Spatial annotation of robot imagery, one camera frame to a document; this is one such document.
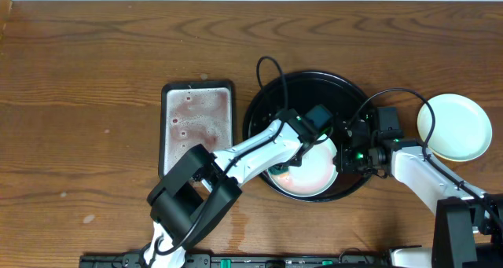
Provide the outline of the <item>green plate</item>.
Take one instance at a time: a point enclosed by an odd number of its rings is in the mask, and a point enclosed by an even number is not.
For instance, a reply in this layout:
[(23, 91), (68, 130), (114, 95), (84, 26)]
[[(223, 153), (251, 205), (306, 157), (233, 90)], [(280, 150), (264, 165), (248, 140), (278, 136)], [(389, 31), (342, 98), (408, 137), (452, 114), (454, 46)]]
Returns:
[(441, 94), (420, 108), (417, 129), (424, 140), (435, 123), (429, 149), (446, 160), (464, 162), (484, 154), (493, 130), (486, 112), (473, 100), (458, 94)]
[(321, 144), (314, 145), (302, 156), (300, 166), (274, 166), (266, 170), (266, 176), (281, 193), (298, 198), (314, 197), (333, 184), (338, 175), (333, 162), (337, 149), (326, 134), (321, 140)]

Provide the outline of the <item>yellow plate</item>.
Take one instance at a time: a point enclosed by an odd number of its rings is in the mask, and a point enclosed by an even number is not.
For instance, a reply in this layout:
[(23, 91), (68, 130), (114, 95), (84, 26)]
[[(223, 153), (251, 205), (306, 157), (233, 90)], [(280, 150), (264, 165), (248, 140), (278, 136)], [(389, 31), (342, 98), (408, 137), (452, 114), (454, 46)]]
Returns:
[[(418, 127), (418, 133), (419, 133), (419, 136), (420, 136), (420, 139), (421, 139), (421, 142), (423, 145), (426, 144), (426, 140), (427, 140), (427, 137), (429, 135), (429, 132), (430, 132), (430, 127)], [(425, 152), (427, 154), (431, 154), (433, 156), (436, 156), (436, 157), (441, 157), (443, 158), (443, 156), (439, 153), (439, 152), (436, 152), (431, 146), (429, 143), (427, 143), (427, 147), (425, 148)]]

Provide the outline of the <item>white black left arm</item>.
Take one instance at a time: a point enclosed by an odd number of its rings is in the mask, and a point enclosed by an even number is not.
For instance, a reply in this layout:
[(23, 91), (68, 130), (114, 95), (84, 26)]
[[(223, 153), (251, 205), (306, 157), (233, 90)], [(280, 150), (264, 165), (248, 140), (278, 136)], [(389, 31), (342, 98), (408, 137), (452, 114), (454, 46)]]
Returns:
[(241, 186), (271, 167), (301, 166), (302, 156), (332, 124), (323, 106), (301, 116), (280, 112), (265, 130), (229, 149), (189, 149), (147, 197), (154, 237), (143, 267), (174, 267), (174, 254), (192, 248), (222, 220), (242, 194)]

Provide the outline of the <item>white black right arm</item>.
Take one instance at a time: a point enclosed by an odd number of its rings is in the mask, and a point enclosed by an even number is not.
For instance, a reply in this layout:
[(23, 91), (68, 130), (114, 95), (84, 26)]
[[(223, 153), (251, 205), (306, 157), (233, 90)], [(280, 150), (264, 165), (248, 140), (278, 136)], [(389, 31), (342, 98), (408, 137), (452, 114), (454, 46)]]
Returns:
[(502, 196), (471, 185), (442, 164), (425, 143), (405, 139), (397, 123), (343, 121), (337, 164), (343, 171), (392, 177), (435, 216), (431, 248), (395, 248), (392, 267), (500, 267)]

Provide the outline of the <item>black round tray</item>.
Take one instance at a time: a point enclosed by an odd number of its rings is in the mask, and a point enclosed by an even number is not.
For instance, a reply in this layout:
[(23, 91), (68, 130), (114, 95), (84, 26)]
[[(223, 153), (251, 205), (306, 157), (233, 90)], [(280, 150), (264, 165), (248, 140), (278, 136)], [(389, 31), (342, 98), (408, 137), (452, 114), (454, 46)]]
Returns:
[[(348, 121), (365, 102), (368, 96), (351, 81), (339, 75), (320, 71), (288, 73), (288, 106), (300, 115), (316, 105), (324, 105), (341, 124)], [(258, 93), (252, 99), (244, 116), (242, 138), (244, 140), (258, 134), (270, 124), (274, 112), (284, 106), (283, 87), (279, 78), (266, 84), (267, 99)], [(322, 203), (342, 199), (360, 189), (369, 175), (340, 174), (334, 183), (323, 193), (301, 198), (301, 201)]]

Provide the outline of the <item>black rectangular soapy tray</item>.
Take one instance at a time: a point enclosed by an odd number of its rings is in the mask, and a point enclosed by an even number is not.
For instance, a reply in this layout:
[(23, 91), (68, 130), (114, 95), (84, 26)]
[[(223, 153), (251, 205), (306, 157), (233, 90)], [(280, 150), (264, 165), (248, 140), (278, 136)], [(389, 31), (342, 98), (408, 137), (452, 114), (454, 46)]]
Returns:
[(229, 80), (168, 83), (161, 90), (158, 175), (164, 176), (195, 145), (209, 152), (234, 143), (233, 83)]

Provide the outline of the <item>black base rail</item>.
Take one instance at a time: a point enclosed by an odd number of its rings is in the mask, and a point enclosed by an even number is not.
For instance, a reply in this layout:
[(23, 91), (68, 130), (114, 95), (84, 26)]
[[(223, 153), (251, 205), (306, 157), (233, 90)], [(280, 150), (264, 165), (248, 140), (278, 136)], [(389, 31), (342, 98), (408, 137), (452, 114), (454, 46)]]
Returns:
[[(388, 260), (371, 255), (349, 254), (322, 257), (231, 256), (187, 254), (185, 268), (303, 268), (303, 267), (391, 267)], [(83, 255), (78, 268), (142, 268), (148, 267), (138, 253), (123, 255)]]

